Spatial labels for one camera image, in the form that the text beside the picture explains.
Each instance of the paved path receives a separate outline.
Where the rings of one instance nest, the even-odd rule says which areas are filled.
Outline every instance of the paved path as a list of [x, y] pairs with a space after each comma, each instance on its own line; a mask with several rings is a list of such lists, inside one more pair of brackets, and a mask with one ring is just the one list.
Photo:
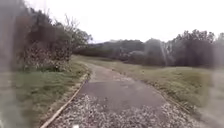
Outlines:
[[197, 128], [198, 122], [156, 90], [112, 70], [87, 64], [90, 81], [49, 128]]

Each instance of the overcast sky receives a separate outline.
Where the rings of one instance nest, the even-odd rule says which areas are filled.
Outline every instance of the overcast sky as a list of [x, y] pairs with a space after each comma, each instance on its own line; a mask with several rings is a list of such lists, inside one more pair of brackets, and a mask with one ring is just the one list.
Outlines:
[[173, 39], [184, 30], [224, 32], [222, 0], [26, 0], [64, 22], [65, 14], [96, 41]]

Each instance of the grassy field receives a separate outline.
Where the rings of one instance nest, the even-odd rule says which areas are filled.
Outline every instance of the grassy field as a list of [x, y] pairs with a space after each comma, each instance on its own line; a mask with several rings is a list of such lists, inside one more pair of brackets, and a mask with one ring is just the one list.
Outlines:
[[76, 56], [77, 60], [111, 68], [129, 77], [154, 86], [157, 90], [195, 114], [195, 107], [202, 107], [208, 99], [211, 71], [190, 67], [150, 67], [126, 64], [103, 58]]
[[74, 59], [67, 65], [64, 72], [31, 71], [15, 72], [13, 87], [23, 110], [23, 116], [31, 127], [39, 126], [46, 120], [45, 114], [49, 111], [52, 103], [58, 101], [65, 92], [79, 82], [87, 69], [75, 63]]

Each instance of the gravel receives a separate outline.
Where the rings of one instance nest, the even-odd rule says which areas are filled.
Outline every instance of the gravel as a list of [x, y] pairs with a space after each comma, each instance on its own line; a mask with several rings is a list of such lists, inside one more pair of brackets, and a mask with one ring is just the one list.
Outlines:
[[165, 103], [159, 108], [142, 106], [122, 111], [109, 110], [106, 99], [79, 95], [49, 128], [199, 128], [200, 123]]

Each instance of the treeline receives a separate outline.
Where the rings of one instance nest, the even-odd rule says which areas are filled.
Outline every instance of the treeline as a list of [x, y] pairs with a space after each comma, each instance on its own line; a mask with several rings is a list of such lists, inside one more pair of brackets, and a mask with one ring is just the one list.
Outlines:
[[59, 70], [76, 47], [92, 38], [73, 20], [66, 21], [64, 25], [42, 11], [21, 7], [15, 21], [13, 68]]
[[149, 39], [86, 44], [75, 53], [153, 66], [214, 67], [224, 65], [224, 33], [215, 38], [212, 32], [193, 30], [168, 42]]

